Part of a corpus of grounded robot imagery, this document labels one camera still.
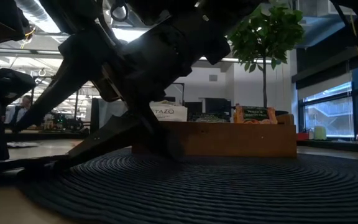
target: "snack package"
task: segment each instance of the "snack package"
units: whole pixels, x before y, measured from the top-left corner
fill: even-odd
[[[240,106],[236,104],[235,123],[244,124],[277,124],[274,108],[257,106]]]

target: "man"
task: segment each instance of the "man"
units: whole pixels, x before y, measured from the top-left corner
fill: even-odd
[[[25,112],[31,107],[31,96],[26,95],[22,97],[22,103],[20,106],[11,107],[6,112],[5,124],[8,124],[10,127],[15,126],[15,124],[23,117]]]

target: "window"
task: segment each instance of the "window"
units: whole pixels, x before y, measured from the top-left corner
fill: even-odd
[[[335,86],[334,88],[330,88],[329,90],[322,91],[321,93],[317,93],[315,95],[311,95],[305,98],[305,101],[312,101],[321,99],[328,96],[334,96],[340,93],[346,93],[352,90],[352,82],[347,82],[339,86]]]
[[[346,97],[305,106],[305,127],[324,126],[328,137],[353,138],[352,98]]]

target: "wooden box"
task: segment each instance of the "wooden box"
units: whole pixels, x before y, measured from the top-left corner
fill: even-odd
[[[232,124],[162,121],[187,156],[296,157],[293,124]],[[145,153],[132,147],[133,153]]]

